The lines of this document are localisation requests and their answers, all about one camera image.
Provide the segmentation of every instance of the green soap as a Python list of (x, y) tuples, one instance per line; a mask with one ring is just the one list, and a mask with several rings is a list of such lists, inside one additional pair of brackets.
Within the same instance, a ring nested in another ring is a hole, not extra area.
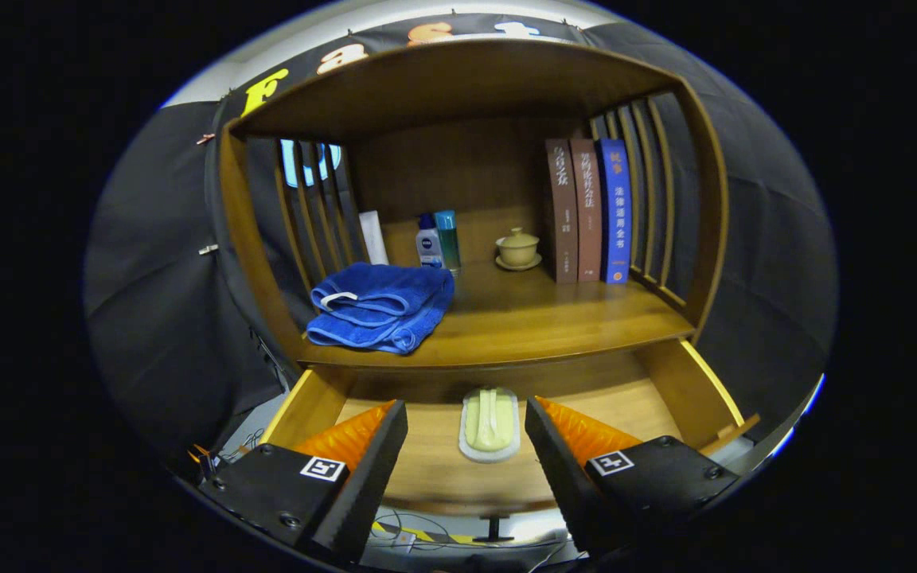
[(482, 389), (466, 403), (466, 443), (480, 452), (503, 450), (514, 438), (512, 396)]

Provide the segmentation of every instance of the wooden drawer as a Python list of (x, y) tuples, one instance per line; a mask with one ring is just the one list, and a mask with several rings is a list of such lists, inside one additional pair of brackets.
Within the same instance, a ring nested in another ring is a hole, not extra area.
[(478, 464), (459, 452), (462, 397), (502, 385), (520, 398), (543, 396), (647, 440), (673, 435), (704, 454), (746, 431), (749, 422), (687, 341), (561, 362), (462, 370), (352, 370), (314, 366), (299, 378), (261, 442), (291, 449), (303, 439), (386, 400), (400, 399), (408, 436), (384, 503), (452, 515), (516, 513), (556, 507), (532, 442), (521, 428), (512, 459)]

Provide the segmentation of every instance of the yellow black tape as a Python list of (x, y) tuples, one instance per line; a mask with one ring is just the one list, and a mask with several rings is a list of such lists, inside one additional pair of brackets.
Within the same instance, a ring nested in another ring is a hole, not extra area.
[(448, 536), (445, 533), (439, 531), (421, 531), (419, 529), (412, 529), (412, 527), (398, 527), (396, 524), (392, 523), (383, 523), (380, 521), (375, 521), (372, 530), (374, 531), (383, 531), (388, 534), (398, 533), (399, 530), (405, 531), (406, 533), (412, 533), (416, 536), (418, 541), (422, 541), (425, 544), (469, 544), (469, 545), (487, 545), (483, 541), (473, 541), (476, 536)]

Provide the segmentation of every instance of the orange letter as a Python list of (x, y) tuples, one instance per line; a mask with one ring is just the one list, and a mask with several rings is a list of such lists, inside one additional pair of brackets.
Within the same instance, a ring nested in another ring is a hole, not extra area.
[(339, 65), (365, 58), (368, 54), (364, 51), (363, 44), (349, 44), (349, 46), (338, 48), (321, 58), (320, 68), (317, 73), (331, 72), (332, 69), (338, 68)]
[(429, 40), (433, 40), (434, 37), (444, 36), (451, 36), (450, 23), (444, 21), (424, 23), (408, 31), (408, 40), (410, 40), (408, 44), (410, 46), (416, 46), (417, 44), (423, 44)]
[(260, 80), (257, 84), (248, 87), (247, 105), (245, 105), (243, 113), (240, 113), (240, 117), (243, 117), (245, 114), (261, 106), (261, 104), (264, 103), (264, 98), (271, 97), (278, 87), (278, 80), (281, 80), (285, 76), (288, 76), (288, 70), (281, 68), (278, 72), (274, 72), (272, 75), (265, 77), (264, 80)]

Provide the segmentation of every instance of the teal bottle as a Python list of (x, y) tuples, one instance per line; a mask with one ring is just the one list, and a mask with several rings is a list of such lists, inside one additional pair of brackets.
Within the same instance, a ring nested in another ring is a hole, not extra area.
[(462, 259), (459, 258), (459, 232), (455, 229), (455, 211), (437, 211), (434, 213), (437, 224), (437, 236), (441, 240), (441, 255), (444, 266), (451, 271), (451, 276), (458, 277), (462, 270)]

